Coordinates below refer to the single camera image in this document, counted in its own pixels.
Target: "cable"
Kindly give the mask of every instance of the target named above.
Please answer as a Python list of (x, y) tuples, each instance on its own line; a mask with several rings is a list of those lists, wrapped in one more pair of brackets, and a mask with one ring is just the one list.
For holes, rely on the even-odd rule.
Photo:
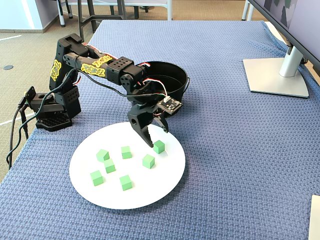
[(113, 55), (111, 55), (110, 53), (107, 53), (107, 52), (100, 51), (98, 48), (96, 48), (95, 46), (93, 46), (91, 44), (85, 44), (85, 46), (89, 46), (89, 47), (97, 50), (100, 54), (106, 54), (106, 55), (109, 55), (110, 57), (112, 57), (113, 59), (118, 60), (118, 58), (116, 56), (113, 56)]
[(143, 80), (142, 82), (144, 83), (144, 82), (148, 82), (148, 81), (160, 83), (160, 84), (162, 85), (163, 89), (164, 89), (165, 95), (168, 96), (166, 87), (165, 87), (165, 85), (164, 85), (161, 81), (156, 80), (156, 79), (152, 79), (152, 78), (146, 78), (146, 79)]
[[(11, 151), (12, 147), (13, 147), (15, 122), (16, 122), (16, 118), (17, 118), (17, 115), (18, 115), (20, 109), (21, 109), (21, 106), (18, 106), (16, 111), (15, 111), (15, 113), (14, 113), (14, 115), (13, 115), (12, 124), (11, 124), (11, 133), (10, 133), (10, 148), (9, 148), (9, 151)], [(12, 162), (12, 154), (10, 154), (9, 159), (7, 159), (6, 162), (8, 164), (10, 162)]]
[(36, 117), (39, 115), (39, 113), (41, 112), (41, 110), (42, 110), (42, 108), (43, 108), (43, 106), (44, 106), (44, 104), (45, 104), (46, 98), (47, 98), (50, 94), (52, 94), (52, 93), (54, 93), (55, 91), (61, 89), (61, 88), (68, 82), (67, 79), (69, 78), (70, 74), (71, 74), (73, 71), (77, 71), (77, 69), (75, 69), (75, 68), (74, 68), (74, 69), (71, 69), (71, 70), (65, 75), (62, 83), (61, 83), (58, 87), (56, 87), (55, 89), (53, 89), (53, 90), (51, 90), (50, 92), (48, 92), (48, 93), (43, 97), (42, 102), (41, 102), (41, 104), (40, 104), (40, 107), (39, 107), (38, 111), (36, 112), (36, 114), (35, 114), (33, 117), (29, 118), (27, 121), (25, 121), (24, 124), (22, 124), (22, 125), (19, 127), (19, 139), (18, 139), (18, 142), (17, 142), (17, 144), (15, 145), (14, 149), (12, 149), (12, 150), (8, 153), (8, 155), (6, 156), (6, 161), (7, 161), (7, 163), (9, 164), (9, 170), (11, 169), (11, 166), (12, 166), (12, 161), (9, 161), (9, 157), (10, 157), (10, 155), (12, 155), (12, 153), (18, 148), (18, 146), (19, 146), (19, 144), (20, 144), (20, 142), (21, 142), (21, 129), (24, 127), (24, 125), (26, 125), (28, 122), (30, 122), (32, 119), (36, 118)]
[[(24, 104), (23, 107), (20, 109), (20, 115), (21, 115), (21, 124), (24, 124), (25, 121), (27, 121), (27, 118), (26, 118), (26, 113), (25, 113), (25, 110), (29, 107), (28, 104)], [(28, 140), (29, 138), (29, 134), (28, 134), (28, 125), (24, 125), (23, 126), (23, 130), (24, 130), (24, 134), (25, 134), (25, 138), (26, 140)]]
[(148, 67), (150, 67), (151, 65), (150, 65), (150, 63), (148, 63), (148, 62), (142, 62), (142, 63), (140, 63), (138, 66), (142, 66), (142, 65), (146, 65), (146, 66), (148, 66)]
[(79, 76), (78, 80), (73, 83), (73, 86), (74, 86), (74, 85), (77, 85), (77, 84), (80, 82), (80, 80), (81, 80), (81, 76)]
[(125, 97), (125, 98), (129, 98), (129, 97), (135, 97), (135, 98), (140, 98), (140, 97), (152, 97), (154, 95), (162, 95), (162, 96), (166, 96), (164, 95), (163, 93), (146, 93), (146, 94), (139, 94), (139, 95), (133, 95), (133, 94), (123, 94), (121, 92), (119, 92), (117, 89), (111, 87), (111, 86), (108, 86), (108, 85), (104, 85), (103, 83), (101, 82), (98, 82), (96, 80), (94, 80), (89, 74), (87, 74), (86, 72), (84, 71), (81, 71), (81, 70), (77, 70), (78, 72), (84, 74), (89, 80), (91, 80), (92, 82), (94, 82), (95, 84), (98, 84), (104, 88), (107, 88), (107, 89), (110, 89), (114, 92), (116, 92), (117, 94), (119, 94), (120, 96), (122, 97)]

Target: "robotic arm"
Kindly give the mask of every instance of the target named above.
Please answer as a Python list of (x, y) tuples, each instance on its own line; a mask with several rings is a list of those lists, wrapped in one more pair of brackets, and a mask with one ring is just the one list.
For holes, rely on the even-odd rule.
[[(76, 34), (58, 41), (50, 72), (49, 89), (60, 86), (72, 69), (84, 73), (94, 82), (96, 81), (89, 75), (123, 86), (127, 93), (124, 96), (132, 102), (127, 115), (131, 126), (150, 147), (153, 147), (148, 125), (155, 119), (163, 130), (168, 132), (165, 115), (174, 114), (182, 103), (164, 94), (164, 89), (157, 88), (153, 81), (144, 81), (148, 76), (148, 64), (135, 65), (134, 61), (126, 57), (116, 58), (90, 45), (82, 45), (81, 42), (82, 39)], [(67, 82), (63, 87), (45, 100), (37, 116), (37, 128), (53, 132), (72, 125), (71, 119), (81, 112), (79, 91), (75, 85), (78, 72), (72, 71), (64, 80)], [(39, 110), (44, 95), (36, 93), (33, 87), (26, 93), (26, 100), (35, 112)]]

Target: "yellow sticker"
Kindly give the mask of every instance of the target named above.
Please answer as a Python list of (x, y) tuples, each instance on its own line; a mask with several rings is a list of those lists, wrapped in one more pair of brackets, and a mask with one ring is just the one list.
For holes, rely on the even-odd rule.
[(53, 81), (57, 80), (57, 77), (59, 76), (59, 70), (61, 69), (61, 62), (58, 62), (57, 59), (54, 60), (53, 67), (50, 72), (50, 77), (53, 79)]
[(90, 74), (90, 75), (97, 75), (99, 77), (105, 77), (105, 70), (102, 68), (97, 68), (92, 65), (88, 65), (86, 63), (83, 63), (81, 66), (81, 71)]
[(100, 66), (104, 63), (107, 63), (109, 62), (110, 60), (112, 60), (113, 58), (110, 57), (109, 55), (106, 55), (106, 56), (102, 56), (100, 57), (97, 61), (94, 61), (92, 63), (92, 65), (96, 66), (97, 68), (100, 68)]

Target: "metal leg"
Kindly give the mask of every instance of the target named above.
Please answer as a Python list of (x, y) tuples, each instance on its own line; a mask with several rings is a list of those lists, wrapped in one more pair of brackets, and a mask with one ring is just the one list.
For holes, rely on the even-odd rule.
[(125, 7), (125, 1), (124, 0), (117, 0), (117, 5), (118, 5), (118, 14), (120, 16), (123, 16), (123, 19), (126, 20), (126, 7)]
[(115, 15), (115, 8), (114, 8), (114, 6), (110, 6), (110, 12), (111, 12), (111, 15)]
[(74, 16), (72, 15), (72, 9), (68, 4), (68, 0), (65, 0), (66, 10), (68, 11), (69, 18), (72, 19)]
[[(93, 16), (95, 15), (95, 10), (94, 10), (94, 4), (92, 0), (87, 0), (88, 2), (88, 9), (89, 9), (89, 15)], [(92, 31), (95, 32), (97, 30), (97, 23), (96, 20), (91, 21), (91, 26), (92, 26)]]
[(62, 6), (61, 6), (60, 0), (56, 0), (56, 4), (58, 6), (60, 25), (61, 25), (62, 28), (64, 28), (66, 26), (66, 23), (65, 23), (64, 12), (62, 11)]
[(82, 19), (82, 5), (81, 0), (78, 0), (78, 21), (79, 21), (79, 33), (80, 38), (82, 38), (82, 42), (84, 42), (84, 26), (83, 26), (83, 19)]
[(167, 4), (167, 20), (171, 21), (173, 20), (173, 9), (172, 9), (172, 0), (167, 0), (166, 1)]
[(134, 19), (139, 19), (139, 7), (134, 6)]
[(250, 4), (248, 17), (246, 19), (247, 21), (251, 21), (252, 20), (252, 15), (254, 14), (254, 10), (255, 10), (255, 7), (252, 4)]
[(247, 18), (248, 8), (249, 8), (250, 2), (248, 0), (245, 0), (244, 9), (242, 13), (242, 21), (245, 21)]

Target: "circuit board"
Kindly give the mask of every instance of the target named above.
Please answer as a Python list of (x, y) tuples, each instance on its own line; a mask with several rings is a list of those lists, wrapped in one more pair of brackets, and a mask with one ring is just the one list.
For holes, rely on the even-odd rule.
[(180, 107), (182, 107), (182, 103), (175, 100), (170, 96), (166, 96), (164, 99), (157, 103), (157, 106), (169, 113), (170, 115), (174, 114)]

